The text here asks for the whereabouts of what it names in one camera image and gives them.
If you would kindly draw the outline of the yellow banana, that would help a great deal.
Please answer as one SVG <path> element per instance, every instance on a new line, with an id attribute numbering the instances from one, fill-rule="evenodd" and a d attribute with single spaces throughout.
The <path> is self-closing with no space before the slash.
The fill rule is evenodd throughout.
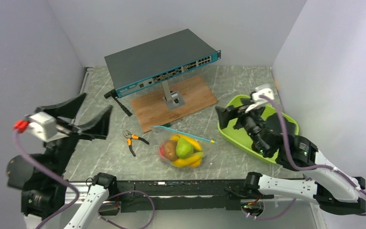
<path id="1" fill-rule="evenodd" d="M 194 138 L 188 137 L 186 135 L 181 134 L 173 135 L 170 137 L 170 140 L 177 142 L 180 138 L 185 139 L 188 143 L 190 143 L 196 151 L 203 150 L 201 145 Z"/>
<path id="2" fill-rule="evenodd" d="M 175 167 L 186 167 L 186 166 L 189 166 L 191 163 L 197 161 L 198 159 L 200 159 L 200 158 L 202 159 L 203 157 L 204 157 L 203 152 L 197 152 L 186 159 L 179 158 L 179 159 L 173 161 L 172 164 Z"/>

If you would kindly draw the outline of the green pear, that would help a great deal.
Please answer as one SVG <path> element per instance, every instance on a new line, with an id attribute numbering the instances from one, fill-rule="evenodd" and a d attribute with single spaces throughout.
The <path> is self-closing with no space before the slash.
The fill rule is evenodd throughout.
<path id="1" fill-rule="evenodd" d="M 179 158 L 186 159 L 194 153 L 194 148 L 185 139 L 180 138 L 177 141 L 176 153 Z"/>

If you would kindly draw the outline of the clear zip top bag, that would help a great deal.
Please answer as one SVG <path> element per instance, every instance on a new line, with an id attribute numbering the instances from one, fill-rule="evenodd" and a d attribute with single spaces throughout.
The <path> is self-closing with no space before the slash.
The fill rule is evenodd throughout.
<path id="1" fill-rule="evenodd" d="M 217 145 L 206 139 L 165 126 L 153 126 L 159 159 L 173 167 L 197 168 Z"/>

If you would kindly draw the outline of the orange yellow mango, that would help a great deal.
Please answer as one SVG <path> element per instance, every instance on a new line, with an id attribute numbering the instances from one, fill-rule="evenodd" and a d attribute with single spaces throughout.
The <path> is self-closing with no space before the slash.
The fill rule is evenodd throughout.
<path id="1" fill-rule="evenodd" d="M 191 168 L 195 168 L 195 167 L 200 166 L 200 165 L 201 165 L 201 163 L 202 163 L 202 159 L 200 158 L 200 159 L 198 159 L 197 161 L 195 161 L 195 162 L 191 163 L 191 164 L 189 165 L 189 167 L 191 167 Z"/>

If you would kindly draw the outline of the brown kiwi fruit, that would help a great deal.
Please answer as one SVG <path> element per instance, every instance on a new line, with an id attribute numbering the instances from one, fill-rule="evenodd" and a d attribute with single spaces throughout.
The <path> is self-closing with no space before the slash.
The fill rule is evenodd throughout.
<path id="1" fill-rule="evenodd" d="M 172 140 L 165 141 L 165 143 L 163 145 L 164 157 L 170 161 L 177 160 L 179 157 L 176 153 L 176 146 L 177 146 L 177 142 L 175 142 L 175 141 L 172 141 Z"/>

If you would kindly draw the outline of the red apple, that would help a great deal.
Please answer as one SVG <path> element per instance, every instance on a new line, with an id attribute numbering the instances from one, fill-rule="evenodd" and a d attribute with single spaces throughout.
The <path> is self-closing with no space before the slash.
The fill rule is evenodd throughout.
<path id="1" fill-rule="evenodd" d="M 166 158 L 164 157 L 164 148 L 163 146 L 159 147 L 159 157 L 161 160 L 166 160 Z"/>

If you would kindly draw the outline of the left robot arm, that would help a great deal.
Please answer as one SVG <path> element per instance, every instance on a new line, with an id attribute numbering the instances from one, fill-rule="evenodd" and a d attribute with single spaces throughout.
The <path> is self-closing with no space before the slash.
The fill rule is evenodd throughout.
<path id="1" fill-rule="evenodd" d="M 80 140 L 103 139 L 109 133 L 113 106 L 108 105 L 90 121 L 75 125 L 87 94 L 59 104 L 38 106 L 13 126 L 13 142 L 20 154 L 7 164 L 7 185 L 21 191 L 21 212 L 40 218 L 36 229 L 44 228 L 52 218 L 71 207 L 79 198 L 77 188 L 63 174 Z M 29 132 L 43 142 L 42 154 L 29 154 L 19 135 Z"/>

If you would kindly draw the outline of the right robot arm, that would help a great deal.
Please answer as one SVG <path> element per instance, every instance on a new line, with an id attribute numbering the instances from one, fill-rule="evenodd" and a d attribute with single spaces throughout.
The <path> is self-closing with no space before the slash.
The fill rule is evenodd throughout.
<path id="1" fill-rule="evenodd" d="M 366 216 L 365 179 L 347 175 L 310 140 L 290 133 L 281 112 L 263 119 L 264 103 L 248 98 L 242 100 L 241 106 L 217 106 L 215 110 L 221 129 L 235 120 L 234 129 L 245 131 L 256 152 L 274 157 L 277 164 L 306 177 L 290 180 L 249 172 L 243 186 L 246 196 L 288 196 L 318 205 L 330 214 Z"/>

